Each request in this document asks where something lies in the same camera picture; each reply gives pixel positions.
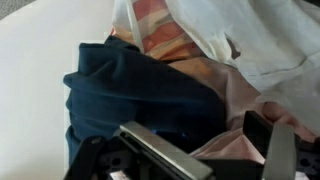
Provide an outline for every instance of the navy blue cloth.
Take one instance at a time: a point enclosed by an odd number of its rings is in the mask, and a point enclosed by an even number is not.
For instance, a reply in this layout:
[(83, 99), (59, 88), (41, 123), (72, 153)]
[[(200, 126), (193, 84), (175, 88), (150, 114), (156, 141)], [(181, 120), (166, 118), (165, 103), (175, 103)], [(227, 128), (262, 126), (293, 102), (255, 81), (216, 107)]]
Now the navy blue cloth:
[(110, 139), (121, 124), (137, 121), (186, 152), (226, 130), (217, 94), (189, 76), (110, 36), (104, 44), (80, 44), (78, 71), (64, 77), (70, 162), (80, 142)]

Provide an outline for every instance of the striped fabric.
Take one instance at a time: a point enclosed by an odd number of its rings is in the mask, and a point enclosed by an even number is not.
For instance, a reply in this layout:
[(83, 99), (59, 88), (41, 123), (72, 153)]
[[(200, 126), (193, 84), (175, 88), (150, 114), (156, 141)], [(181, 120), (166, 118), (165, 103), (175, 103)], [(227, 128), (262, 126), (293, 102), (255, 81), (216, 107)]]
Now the striped fabric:
[(184, 30), (173, 20), (165, 0), (127, 1), (131, 30), (114, 22), (112, 35), (140, 47), (144, 54), (158, 60), (199, 57), (203, 53)]

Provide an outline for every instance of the pink fabric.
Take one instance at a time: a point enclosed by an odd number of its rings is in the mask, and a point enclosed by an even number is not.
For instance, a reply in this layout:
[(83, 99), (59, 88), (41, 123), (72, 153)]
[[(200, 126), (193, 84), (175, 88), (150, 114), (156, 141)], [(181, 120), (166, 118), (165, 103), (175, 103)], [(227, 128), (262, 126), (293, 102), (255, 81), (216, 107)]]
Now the pink fabric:
[(191, 153), (192, 156), (206, 159), (250, 159), (263, 164), (264, 158), (242, 133), (244, 114), (248, 110), (256, 111), (271, 124), (274, 122), (291, 124), (302, 139), (314, 141), (314, 134), (279, 104), (256, 102), (260, 93), (236, 69), (206, 58), (177, 61), (170, 66), (215, 90), (226, 104), (229, 131), (214, 137)]

